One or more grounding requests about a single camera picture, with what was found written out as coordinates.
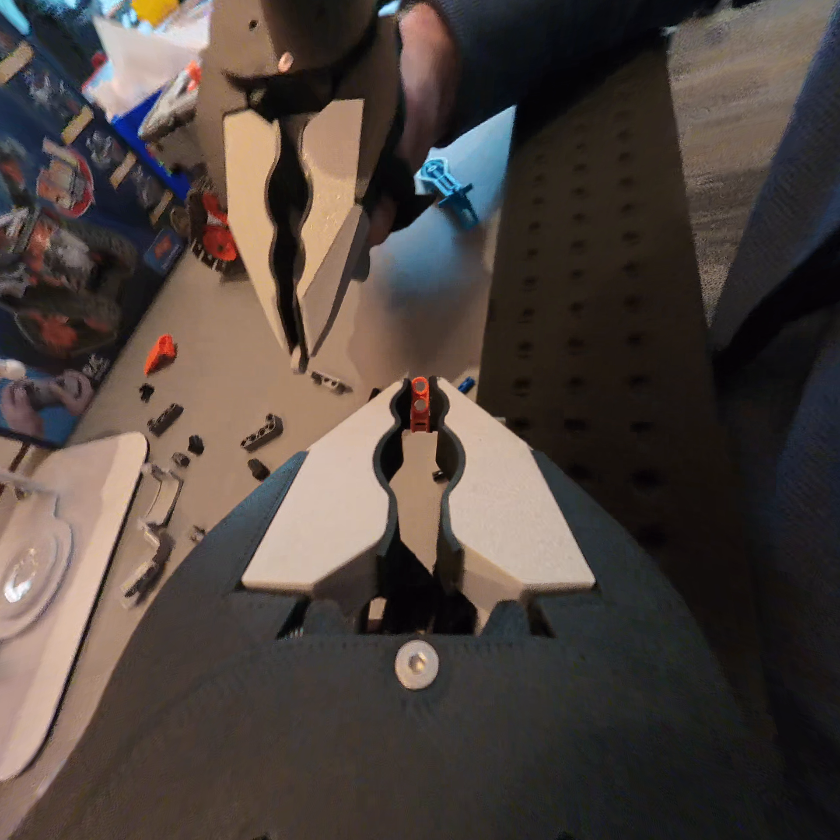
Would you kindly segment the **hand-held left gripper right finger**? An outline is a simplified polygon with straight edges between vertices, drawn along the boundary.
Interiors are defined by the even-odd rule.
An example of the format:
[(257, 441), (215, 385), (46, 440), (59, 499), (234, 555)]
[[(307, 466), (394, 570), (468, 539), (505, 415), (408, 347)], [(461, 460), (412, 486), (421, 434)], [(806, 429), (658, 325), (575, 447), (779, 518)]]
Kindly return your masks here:
[(440, 501), (436, 576), (478, 610), (588, 592), (595, 576), (532, 448), (442, 377), (430, 381)]

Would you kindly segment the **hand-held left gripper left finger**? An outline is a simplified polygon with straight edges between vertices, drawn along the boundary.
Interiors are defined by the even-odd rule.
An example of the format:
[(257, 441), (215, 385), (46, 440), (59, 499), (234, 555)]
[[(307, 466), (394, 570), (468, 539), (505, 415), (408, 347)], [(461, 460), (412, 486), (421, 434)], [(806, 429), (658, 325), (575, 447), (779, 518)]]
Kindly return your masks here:
[(386, 387), (306, 450), (242, 574), (244, 589), (332, 601), (344, 614), (377, 596), (397, 523), (383, 451), (402, 446), (407, 385)]

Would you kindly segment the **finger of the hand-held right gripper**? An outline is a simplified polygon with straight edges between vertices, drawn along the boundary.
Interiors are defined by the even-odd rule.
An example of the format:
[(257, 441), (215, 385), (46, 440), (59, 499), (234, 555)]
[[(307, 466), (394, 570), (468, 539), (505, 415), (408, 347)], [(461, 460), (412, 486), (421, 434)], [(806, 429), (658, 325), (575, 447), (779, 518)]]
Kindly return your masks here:
[(228, 225), (269, 327), (291, 354), (273, 263), (277, 225), (268, 201), (280, 152), (278, 126), (250, 109), (230, 113), (224, 117), (224, 152)]
[(296, 373), (307, 371), (329, 335), (364, 251), (370, 224), (356, 198), (363, 116), (363, 99), (334, 100), (302, 131), (309, 199), (298, 238)]

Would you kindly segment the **person's right forearm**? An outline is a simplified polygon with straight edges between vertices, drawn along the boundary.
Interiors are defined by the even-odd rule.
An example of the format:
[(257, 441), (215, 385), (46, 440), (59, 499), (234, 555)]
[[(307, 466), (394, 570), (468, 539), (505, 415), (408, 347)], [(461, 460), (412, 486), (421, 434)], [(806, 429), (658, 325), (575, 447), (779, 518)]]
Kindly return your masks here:
[(434, 83), (441, 148), (518, 103), (545, 77), (705, 14), (701, 1), (423, 2), (454, 61)]

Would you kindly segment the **person's right hand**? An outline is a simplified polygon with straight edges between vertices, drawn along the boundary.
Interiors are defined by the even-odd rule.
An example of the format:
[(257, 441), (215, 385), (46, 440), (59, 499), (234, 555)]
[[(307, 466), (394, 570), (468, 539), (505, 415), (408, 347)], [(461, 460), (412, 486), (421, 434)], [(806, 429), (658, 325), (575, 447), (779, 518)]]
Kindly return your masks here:
[(459, 85), (459, 48), (435, 5), (415, 3), (400, 14), (405, 118), (398, 149), (411, 172), (451, 129)]

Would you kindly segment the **tracked toy vehicle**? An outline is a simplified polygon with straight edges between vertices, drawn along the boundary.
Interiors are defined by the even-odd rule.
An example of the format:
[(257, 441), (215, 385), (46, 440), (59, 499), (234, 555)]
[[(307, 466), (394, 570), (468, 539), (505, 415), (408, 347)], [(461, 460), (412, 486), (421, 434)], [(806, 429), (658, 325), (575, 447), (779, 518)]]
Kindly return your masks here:
[(244, 268), (220, 203), (207, 172), (197, 137), (196, 114), (202, 81), (199, 60), (190, 61), (164, 86), (143, 118), (138, 135), (155, 160), (172, 175), (188, 182), (185, 208), (172, 223), (192, 253), (222, 277)]

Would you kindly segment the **grey angled liftarm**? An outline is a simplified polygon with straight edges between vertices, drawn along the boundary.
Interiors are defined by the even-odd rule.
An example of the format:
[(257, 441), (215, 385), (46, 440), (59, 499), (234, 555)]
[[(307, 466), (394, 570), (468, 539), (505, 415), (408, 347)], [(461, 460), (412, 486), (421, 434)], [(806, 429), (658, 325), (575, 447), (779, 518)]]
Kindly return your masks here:
[(254, 453), (277, 440), (283, 433), (284, 423), (281, 417), (268, 413), (265, 422), (255, 432), (244, 437), (240, 446), (244, 451)]

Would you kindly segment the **blue tote with white paper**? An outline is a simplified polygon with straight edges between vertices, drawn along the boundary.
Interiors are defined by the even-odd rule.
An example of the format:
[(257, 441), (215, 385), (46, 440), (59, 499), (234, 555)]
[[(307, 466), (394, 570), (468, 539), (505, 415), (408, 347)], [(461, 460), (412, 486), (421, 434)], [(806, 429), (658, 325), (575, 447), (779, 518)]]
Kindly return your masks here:
[(157, 28), (96, 18), (106, 59), (82, 89), (180, 200), (203, 170), (193, 123), (212, 10), (185, 2)]

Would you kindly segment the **grey block panel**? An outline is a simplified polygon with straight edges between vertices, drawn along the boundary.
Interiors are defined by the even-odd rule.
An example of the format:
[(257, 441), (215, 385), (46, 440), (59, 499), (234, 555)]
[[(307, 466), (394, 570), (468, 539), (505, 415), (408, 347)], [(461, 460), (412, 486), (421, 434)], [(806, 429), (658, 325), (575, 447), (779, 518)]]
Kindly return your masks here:
[(145, 526), (143, 536), (150, 545), (150, 555), (138, 564), (120, 587), (120, 602), (130, 608), (141, 603), (161, 577), (173, 547), (173, 539), (166, 528)]

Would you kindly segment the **blue toy box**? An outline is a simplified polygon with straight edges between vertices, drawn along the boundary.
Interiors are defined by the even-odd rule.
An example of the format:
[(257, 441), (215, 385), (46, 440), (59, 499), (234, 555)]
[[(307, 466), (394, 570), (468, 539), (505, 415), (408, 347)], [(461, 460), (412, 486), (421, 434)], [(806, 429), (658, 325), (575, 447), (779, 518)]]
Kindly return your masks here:
[(66, 443), (180, 258), (177, 197), (2, 16), (2, 436)]

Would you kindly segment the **orange brick with holes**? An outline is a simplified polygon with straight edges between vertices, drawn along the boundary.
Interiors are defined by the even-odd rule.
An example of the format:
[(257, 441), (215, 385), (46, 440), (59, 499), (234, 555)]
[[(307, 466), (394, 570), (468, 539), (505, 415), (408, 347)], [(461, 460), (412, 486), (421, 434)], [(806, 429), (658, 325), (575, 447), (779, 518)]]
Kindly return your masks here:
[(177, 358), (177, 344), (170, 333), (162, 334), (154, 343), (143, 365), (146, 377), (162, 371)]

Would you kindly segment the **black studded mat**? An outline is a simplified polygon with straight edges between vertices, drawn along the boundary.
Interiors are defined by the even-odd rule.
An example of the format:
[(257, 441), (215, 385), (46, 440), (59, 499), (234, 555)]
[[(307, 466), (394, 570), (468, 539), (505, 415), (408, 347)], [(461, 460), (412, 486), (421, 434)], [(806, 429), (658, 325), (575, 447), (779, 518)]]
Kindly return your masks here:
[(735, 671), (759, 643), (666, 46), (518, 107), (479, 401), (656, 558)]

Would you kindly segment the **person's blue clothing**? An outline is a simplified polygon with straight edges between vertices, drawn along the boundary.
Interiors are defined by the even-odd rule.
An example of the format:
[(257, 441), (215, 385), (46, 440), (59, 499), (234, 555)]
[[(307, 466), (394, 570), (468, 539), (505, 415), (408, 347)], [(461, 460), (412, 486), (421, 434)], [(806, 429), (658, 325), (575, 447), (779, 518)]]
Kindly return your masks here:
[(777, 731), (778, 838), (839, 835), (838, 37), (835, 2), (710, 328)]

